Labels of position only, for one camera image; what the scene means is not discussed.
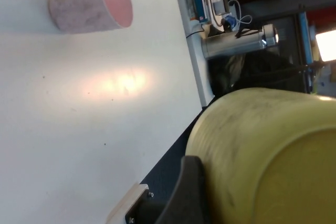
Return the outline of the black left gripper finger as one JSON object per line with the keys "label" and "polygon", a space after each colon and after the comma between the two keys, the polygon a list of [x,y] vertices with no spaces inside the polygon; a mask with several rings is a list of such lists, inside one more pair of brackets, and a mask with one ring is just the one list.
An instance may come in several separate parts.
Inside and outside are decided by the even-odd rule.
{"label": "black left gripper finger", "polygon": [[197,156],[184,156],[172,196],[157,223],[210,223],[205,172]]}

